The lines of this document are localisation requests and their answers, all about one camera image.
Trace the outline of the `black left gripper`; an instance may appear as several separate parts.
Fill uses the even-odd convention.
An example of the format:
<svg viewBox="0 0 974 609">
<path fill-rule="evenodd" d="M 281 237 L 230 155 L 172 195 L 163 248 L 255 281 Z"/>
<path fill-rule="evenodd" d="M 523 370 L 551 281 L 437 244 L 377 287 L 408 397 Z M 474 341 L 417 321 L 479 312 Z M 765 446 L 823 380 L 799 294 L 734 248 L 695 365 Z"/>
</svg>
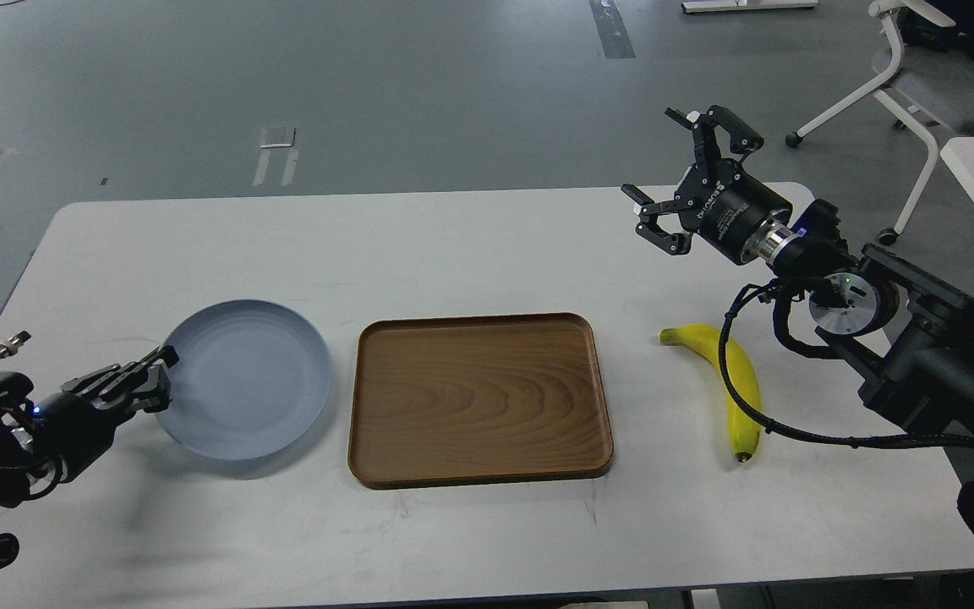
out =
<svg viewBox="0 0 974 609">
<path fill-rule="evenodd" d="M 171 402 L 167 369 L 179 355 L 170 344 L 127 364 L 64 382 L 63 392 L 37 405 L 35 425 L 43 446 L 57 460 L 59 481 L 70 483 L 109 450 L 120 425 L 136 413 L 166 411 Z M 89 400 L 106 400 L 107 409 Z"/>
</svg>

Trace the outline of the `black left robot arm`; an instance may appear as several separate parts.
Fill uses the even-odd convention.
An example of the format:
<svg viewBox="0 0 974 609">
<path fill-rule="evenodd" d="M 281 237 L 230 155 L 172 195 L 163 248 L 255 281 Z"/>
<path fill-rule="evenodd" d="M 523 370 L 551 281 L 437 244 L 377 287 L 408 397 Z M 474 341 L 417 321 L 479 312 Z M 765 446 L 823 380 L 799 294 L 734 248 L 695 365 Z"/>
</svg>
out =
<svg viewBox="0 0 974 609">
<path fill-rule="evenodd" d="M 22 331 L 0 342 L 0 362 L 28 340 Z M 167 344 L 70 379 L 40 401 L 30 398 L 28 376 L 0 371 L 0 508 L 46 497 L 104 455 L 120 425 L 140 412 L 166 411 L 172 401 L 167 372 L 178 360 Z M 0 533 L 0 570 L 18 555 L 17 537 Z"/>
</svg>

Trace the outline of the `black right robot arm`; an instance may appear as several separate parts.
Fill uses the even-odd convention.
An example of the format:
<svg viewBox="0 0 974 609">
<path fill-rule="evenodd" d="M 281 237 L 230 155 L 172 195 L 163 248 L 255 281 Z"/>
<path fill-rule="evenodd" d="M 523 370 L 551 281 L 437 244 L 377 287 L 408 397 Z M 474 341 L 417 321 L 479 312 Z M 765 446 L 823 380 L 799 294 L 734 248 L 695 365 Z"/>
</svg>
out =
<svg viewBox="0 0 974 609">
<path fill-rule="evenodd" d="M 773 273 L 764 285 L 743 286 L 720 328 L 689 324 L 659 335 L 719 372 L 728 419 L 750 420 L 754 435 L 824 446 L 974 450 L 974 297 L 882 246 L 852 255 L 838 209 L 822 198 L 793 219 L 788 200 L 746 173 L 743 163 L 762 149 L 763 138 L 730 109 L 666 108 L 665 115 L 691 134 L 693 163 L 671 200 L 621 186 L 634 203 L 635 232 L 670 255 L 686 255 L 699 236 L 735 265 L 762 260 Z M 754 299 L 773 305 L 773 334 L 782 347 L 849 364 L 862 378 L 862 404 L 900 433 L 827 436 L 763 414 L 749 359 L 730 337 Z M 974 482 L 962 486 L 957 507 L 974 535 Z"/>
</svg>

